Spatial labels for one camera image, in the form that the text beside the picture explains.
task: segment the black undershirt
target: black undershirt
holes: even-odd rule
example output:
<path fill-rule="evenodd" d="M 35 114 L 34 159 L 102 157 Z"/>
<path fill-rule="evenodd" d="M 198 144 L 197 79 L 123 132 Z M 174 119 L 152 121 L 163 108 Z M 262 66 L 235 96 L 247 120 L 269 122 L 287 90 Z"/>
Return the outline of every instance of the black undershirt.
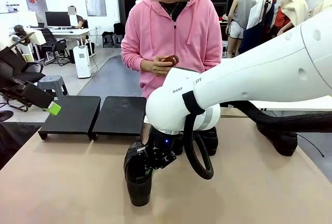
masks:
<path fill-rule="evenodd" d="M 159 3 L 165 9 L 165 11 L 168 13 L 168 15 L 170 15 L 170 13 L 173 12 L 172 20 L 174 22 L 176 22 L 177 17 L 180 15 L 180 13 L 186 7 L 188 2 L 174 2 L 174 3 L 159 2 Z"/>

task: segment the pink sleeve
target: pink sleeve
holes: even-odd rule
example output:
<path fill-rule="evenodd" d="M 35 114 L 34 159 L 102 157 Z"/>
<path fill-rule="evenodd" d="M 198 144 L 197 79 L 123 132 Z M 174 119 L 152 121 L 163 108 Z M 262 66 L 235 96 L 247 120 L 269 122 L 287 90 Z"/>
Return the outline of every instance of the pink sleeve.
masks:
<path fill-rule="evenodd" d="M 204 59 L 205 71 L 220 64 L 223 55 L 223 38 L 220 30 L 219 17 L 211 2 L 209 33 Z"/>
<path fill-rule="evenodd" d="M 129 13 L 126 23 L 126 34 L 121 42 L 121 48 L 122 61 L 125 66 L 135 71 L 142 71 L 141 62 L 143 58 L 140 55 L 140 39 L 135 25 L 134 9 Z"/>

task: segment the hoodie zipper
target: hoodie zipper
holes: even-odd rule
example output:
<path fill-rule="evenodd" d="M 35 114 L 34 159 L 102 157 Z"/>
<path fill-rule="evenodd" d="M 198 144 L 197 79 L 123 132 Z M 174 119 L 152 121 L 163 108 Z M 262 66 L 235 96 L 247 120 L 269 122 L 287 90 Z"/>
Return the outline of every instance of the hoodie zipper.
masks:
<path fill-rule="evenodd" d="M 174 22 L 174 55 L 176 55 L 176 22 Z"/>

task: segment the gray tank top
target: gray tank top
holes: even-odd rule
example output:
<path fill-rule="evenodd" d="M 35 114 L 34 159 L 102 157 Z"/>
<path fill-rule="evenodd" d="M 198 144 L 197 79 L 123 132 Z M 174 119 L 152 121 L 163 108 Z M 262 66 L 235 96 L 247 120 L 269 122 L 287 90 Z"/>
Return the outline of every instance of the gray tank top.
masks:
<path fill-rule="evenodd" d="M 238 0 L 238 7 L 233 19 L 244 29 L 247 29 L 250 10 L 256 5 L 256 0 Z"/>

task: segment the necklace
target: necklace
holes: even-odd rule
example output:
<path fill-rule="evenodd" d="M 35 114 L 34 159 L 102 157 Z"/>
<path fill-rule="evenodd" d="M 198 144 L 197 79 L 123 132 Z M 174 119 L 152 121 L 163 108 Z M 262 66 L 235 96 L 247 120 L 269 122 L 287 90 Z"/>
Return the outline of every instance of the necklace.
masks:
<path fill-rule="evenodd" d="M 175 9 L 176 9 L 176 7 L 177 7 L 177 5 L 178 5 L 179 3 L 180 3 L 180 2 L 177 2 L 177 4 L 175 5 L 174 9 L 172 10 L 172 12 L 169 12 L 169 11 L 167 10 L 167 8 L 165 7 L 165 5 L 163 4 L 163 2 L 161 2 L 161 4 L 163 5 L 164 9 L 167 11 L 167 13 L 170 15 L 171 18 L 172 18 L 172 14 L 173 14 L 173 12 L 175 11 Z"/>

